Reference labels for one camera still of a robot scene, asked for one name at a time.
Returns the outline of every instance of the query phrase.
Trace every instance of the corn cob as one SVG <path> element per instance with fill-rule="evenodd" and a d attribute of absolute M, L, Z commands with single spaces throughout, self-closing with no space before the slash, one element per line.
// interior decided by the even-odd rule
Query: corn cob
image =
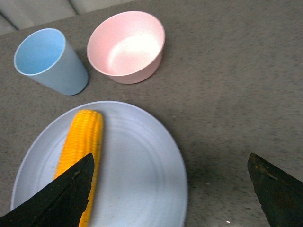
<path fill-rule="evenodd" d="M 71 127 L 67 134 L 66 141 L 63 146 L 59 163 L 54 175 L 55 179 L 88 153 L 93 154 L 95 169 L 88 198 L 89 202 L 87 204 L 86 210 L 81 216 L 79 227 L 86 227 L 89 222 L 98 176 L 102 137 L 102 114 L 93 110 L 80 110 L 71 123 Z"/>

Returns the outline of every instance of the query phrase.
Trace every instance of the light blue cup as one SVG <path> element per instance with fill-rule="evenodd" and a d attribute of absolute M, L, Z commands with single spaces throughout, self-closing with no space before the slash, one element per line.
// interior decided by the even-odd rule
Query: light blue cup
<path fill-rule="evenodd" d="M 89 75 L 62 32 L 46 28 L 28 36 L 17 48 L 16 70 L 64 95 L 81 92 Z"/>

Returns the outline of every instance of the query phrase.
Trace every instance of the pink bowl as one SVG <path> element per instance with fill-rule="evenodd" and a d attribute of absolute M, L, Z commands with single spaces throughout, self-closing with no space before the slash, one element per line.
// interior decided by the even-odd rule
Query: pink bowl
<path fill-rule="evenodd" d="M 129 11 L 110 17 L 89 38 L 91 65 L 112 80 L 134 84 L 150 77 L 162 58 L 165 31 L 153 15 Z"/>

